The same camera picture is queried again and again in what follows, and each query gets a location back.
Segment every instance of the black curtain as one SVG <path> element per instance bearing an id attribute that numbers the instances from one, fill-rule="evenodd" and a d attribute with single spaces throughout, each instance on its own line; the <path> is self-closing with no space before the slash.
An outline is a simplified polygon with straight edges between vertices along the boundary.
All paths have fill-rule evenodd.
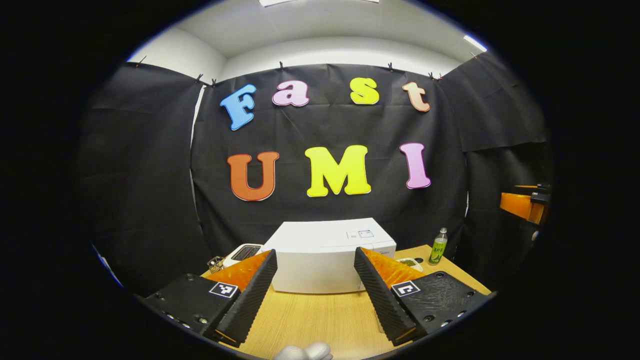
<path id="1" fill-rule="evenodd" d="M 543 113 L 522 81 L 491 52 L 455 68 L 440 84 L 458 123 L 468 174 L 469 207 L 456 263 L 499 290 L 539 229 L 500 209 L 500 193 L 553 180 Z"/>
<path id="2" fill-rule="evenodd" d="M 353 78 L 372 78 L 380 100 L 357 105 L 349 94 Z M 306 106 L 277 106 L 276 86 L 300 80 L 309 86 Z M 416 82 L 425 89 L 431 109 L 417 111 L 402 89 Z M 253 84 L 251 122 L 236 131 L 220 101 Z M 420 142 L 427 188 L 410 190 L 407 160 L 399 150 Z M 310 198 L 310 160 L 305 150 L 326 147 L 336 162 L 346 147 L 364 145 L 371 193 Z M 449 230 L 445 255 L 452 258 L 465 214 L 467 176 L 458 130 L 449 103 L 437 81 L 423 75 L 363 65 L 306 65 L 267 70 L 228 79 L 206 89 L 195 123 L 192 146 L 193 180 L 198 214 L 215 254 L 224 256 L 242 243 L 264 243 L 283 221 L 342 220 L 373 217 L 397 242 L 397 249 L 433 244 L 441 227 Z M 262 183 L 260 152 L 276 151 L 276 186 L 266 200 L 246 202 L 230 188 L 227 158 L 249 154 L 248 184 Z"/>
<path id="3" fill-rule="evenodd" d="M 76 191 L 95 246 L 129 290 L 148 295 L 211 258 L 189 180 L 202 85 L 142 64 L 120 67 L 82 124 Z"/>

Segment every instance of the green drink bottle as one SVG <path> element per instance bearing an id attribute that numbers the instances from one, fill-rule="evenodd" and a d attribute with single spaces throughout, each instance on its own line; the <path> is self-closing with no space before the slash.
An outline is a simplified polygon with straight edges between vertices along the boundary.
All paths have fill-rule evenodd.
<path id="1" fill-rule="evenodd" d="M 440 229 L 440 234 L 436 236 L 436 240 L 433 241 L 431 255 L 429 256 L 429 265 L 437 265 L 440 262 L 444 254 L 445 246 L 447 246 L 447 228 L 443 227 Z"/>

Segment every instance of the foam letter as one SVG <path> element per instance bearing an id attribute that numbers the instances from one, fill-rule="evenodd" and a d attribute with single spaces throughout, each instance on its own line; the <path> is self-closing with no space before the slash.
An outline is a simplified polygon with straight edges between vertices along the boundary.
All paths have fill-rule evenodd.
<path id="1" fill-rule="evenodd" d="M 254 189 L 246 182 L 246 166 L 251 162 L 251 156 L 229 156 L 227 163 L 231 166 L 231 191 L 234 195 L 246 201 L 261 201 L 271 196 L 276 187 L 275 162 L 279 157 L 275 151 L 258 154 L 258 160 L 262 163 L 262 186 Z"/>
<path id="2" fill-rule="evenodd" d="M 276 105 L 304 106 L 309 103 L 309 98 L 307 97 L 309 86 L 300 80 L 285 81 L 280 83 L 277 88 L 280 91 L 273 94 L 271 98 Z"/>
<path id="3" fill-rule="evenodd" d="M 404 84 L 402 89 L 409 93 L 409 100 L 411 100 L 411 105 L 418 111 L 429 111 L 431 108 L 427 102 L 422 101 L 422 95 L 425 94 L 423 88 L 419 88 L 418 84 L 411 82 Z"/>
<path id="4" fill-rule="evenodd" d="M 231 130 L 238 130 L 253 119 L 253 113 L 245 112 L 244 108 L 249 110 L 253 109 L 253 98 L 249 94 L 253 94 L 254 92 L 255 86 L 247 84 L 220 101 L 220 106 L 224 106 L 231 117 Z"/>
<path id="5" fill-rule="evenodd" d="M 406 165 L 409 168 L 409 181 L 406 182 L 409 189 L 426 188 L 431 185 L 431 179 L 424 173 L 423 149 L 424 145 L 417 142 L 400 145 L 400 151 L 406 156 Z"/>
<path id="6" fill-rule="evenodd" d="M 356 104 L 373 105 L 380 100 L 380 94 L 374 90 L 377 84 L 371 78 L 354 78 L 349 86 L 353 90 L 351 100 Z"/>
<path id="7" fill-rule="evenodd" d="M 309 197 L 326 196 L 329 190 L 324 187 L 324 179 L 335 195 L 340 193 L 347 176 L 347 186 L 344 192 L 348 195 L 371 192 L 371 185 L 367 184 L 367 173 L 364 167 L 364 156 L 367 148 L 362 145 L 351 145 L 345 149 L 340 165 L 326 147 L 312 147 L 305 151 L 305 156 L 311 159 L 311 188 L 307 190 Z"/>

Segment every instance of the ceiling light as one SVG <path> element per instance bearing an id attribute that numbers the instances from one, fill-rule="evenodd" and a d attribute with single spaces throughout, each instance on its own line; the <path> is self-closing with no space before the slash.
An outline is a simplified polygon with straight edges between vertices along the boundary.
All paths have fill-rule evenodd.
<path id="1" fill-rule="evenodd" d="M 470 42 L 471 44 L 473 44 L 475 47 L 477 47 L 478 49 L 482 50 L 482 51 L 486 51 L 486 47 L 482 46 L 482 44 L 480 44 L 479 42 L 477 42 L 474 38 L 470 37 L 469 35 L 465 35 L 464 39 L 468 42 Z"/>
<path id="2" fill-rule="evenodd" d="M 266 8 L 267 6 L 288 3 L 289 1 L 293 0 L 260 0 L 260 4 L 262 4 Z"/>

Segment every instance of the wooden table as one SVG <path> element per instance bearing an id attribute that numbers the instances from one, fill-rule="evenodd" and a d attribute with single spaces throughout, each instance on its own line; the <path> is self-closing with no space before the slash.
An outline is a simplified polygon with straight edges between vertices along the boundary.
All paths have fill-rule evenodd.
<path id="1" fill-rule="evenodd" d="M 426 275 L 442 270 L 479 293 L 488 295 L 491 292 L 446 258 L 436 266 L 428 265 L 426 260 L 430 253 L 431 247 L 423 245 L 397 251 L 394 258 L 423 258 L 425 261 L 420 265 Z M 380 332 L 373 305 L 364 291 L 293 294 L 277 292 L 272 286 L 246 342 L 238 350 L 271 359 L 287 345 L 304 348 L 316 341 L 329 344 L 335 360 L 365 359 L 397 348 Z"/>

